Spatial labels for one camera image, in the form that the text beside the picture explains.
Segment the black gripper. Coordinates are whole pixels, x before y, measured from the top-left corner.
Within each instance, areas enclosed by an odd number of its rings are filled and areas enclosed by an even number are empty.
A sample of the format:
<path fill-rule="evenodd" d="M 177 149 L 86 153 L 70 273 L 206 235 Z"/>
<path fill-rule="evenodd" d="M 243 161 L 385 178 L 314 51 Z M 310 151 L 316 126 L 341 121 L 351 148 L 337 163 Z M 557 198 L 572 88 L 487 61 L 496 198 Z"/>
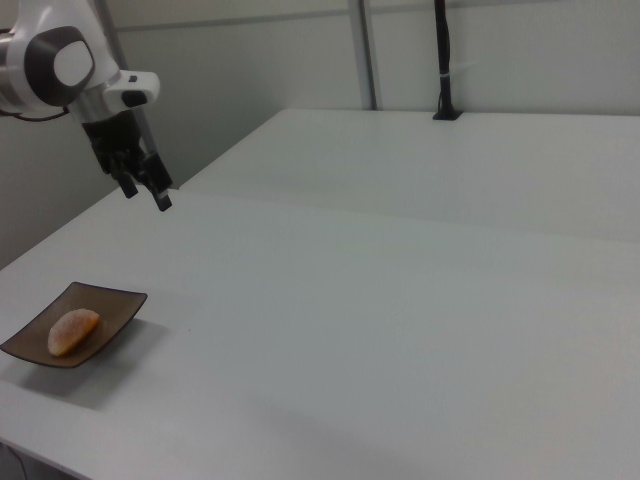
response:
<path fill-rule="evenodd" d="M 146 155 L 141 148 L 140 127 L 131 110 L 83 123 L 82 127 L 101 169 L 117 180 L 126 198 L 138 194 L 135 179 L 147 187 L 161 212 L 172 206 L 168 193 L 173 184 L 171 176 L 158 153 Z"/>

